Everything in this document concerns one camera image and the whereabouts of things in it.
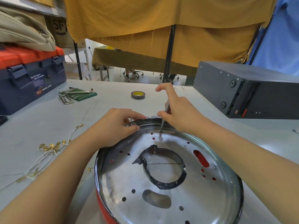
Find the orange toolbox lid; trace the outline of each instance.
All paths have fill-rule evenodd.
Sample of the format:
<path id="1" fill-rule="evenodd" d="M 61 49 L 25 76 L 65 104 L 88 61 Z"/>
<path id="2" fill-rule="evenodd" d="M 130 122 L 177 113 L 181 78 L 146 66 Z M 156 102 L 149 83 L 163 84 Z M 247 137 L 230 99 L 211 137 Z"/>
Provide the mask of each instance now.
<path id="1" fill-rule="evenodd" d="M 56 46 L 55 51 L 38 51 L 23 47 L 3 46 L 0 50 L 0 70 L 19 64 L 42 61 L 54 56 L 64 56 L 63 49 Z"/>

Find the tape roll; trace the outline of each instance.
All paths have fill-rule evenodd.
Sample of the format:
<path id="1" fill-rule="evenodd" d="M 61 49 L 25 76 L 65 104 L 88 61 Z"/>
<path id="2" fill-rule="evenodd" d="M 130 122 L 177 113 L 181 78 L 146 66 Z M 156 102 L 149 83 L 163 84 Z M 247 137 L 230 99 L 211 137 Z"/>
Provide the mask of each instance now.
<path id="1" fill-rule="evenodd" d="M 141 100 L 145 98 L 145 93 L 142 91 L 133 91 L 131 97 L 136 100 Z"/>

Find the central circular opening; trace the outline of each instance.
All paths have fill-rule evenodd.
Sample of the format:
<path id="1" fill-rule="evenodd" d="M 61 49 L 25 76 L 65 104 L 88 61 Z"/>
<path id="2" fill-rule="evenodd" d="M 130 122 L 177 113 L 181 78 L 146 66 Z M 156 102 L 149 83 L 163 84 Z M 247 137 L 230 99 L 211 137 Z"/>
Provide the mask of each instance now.
<path id="1" fill-rule="evenodd" d="M 176 154 L 170 150 L 147 151 L 144 153 L 147 169 L 159 182 L 177 181 L 183 172 L 183 165 Z"/>

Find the red hole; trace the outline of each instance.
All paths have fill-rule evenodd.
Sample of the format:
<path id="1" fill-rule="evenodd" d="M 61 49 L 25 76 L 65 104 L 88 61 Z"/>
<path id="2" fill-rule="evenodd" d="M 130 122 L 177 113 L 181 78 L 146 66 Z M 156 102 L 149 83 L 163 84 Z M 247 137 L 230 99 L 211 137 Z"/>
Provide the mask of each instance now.
<path id="1" fill-rule="evenodd" d="M 197 159 L 199 160 L 199 162 L 201 163 L 201 165 L 205 168 L 208 168 L 210 165 L 208 163 L 208 161 L 206 160 L 206 158 L 203 156 L 203 154 L 201 154 L 200 151 L 198 150 L 194 150 L 193 151 L 194 155 L 197 157 Z"/>

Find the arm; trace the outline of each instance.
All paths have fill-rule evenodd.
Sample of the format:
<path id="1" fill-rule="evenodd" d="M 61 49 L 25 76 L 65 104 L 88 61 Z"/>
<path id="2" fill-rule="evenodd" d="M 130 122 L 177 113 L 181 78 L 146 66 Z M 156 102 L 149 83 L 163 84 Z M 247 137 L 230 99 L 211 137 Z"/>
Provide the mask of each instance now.
<path id="1" fill-rule="evenodd" d="M 158 116 L 177 130 L 207 143 L 282 224 L 298 223 L 298 164 L 207 119 L 185 97 L 178 97 L 170 83 L 156 88 L 156 91 L 161 90 L 167 92 L 171 113 L 160 111 Z"/>
<path id="2" fill-rule="evenodd" d="M 128 118 L 145 119 L 130 109 L 110 109 L 70 145 L 0 213 L 1 224 L 58 224 L 64 221 L 83 171 L 94 153 L 136 132 Z"/>

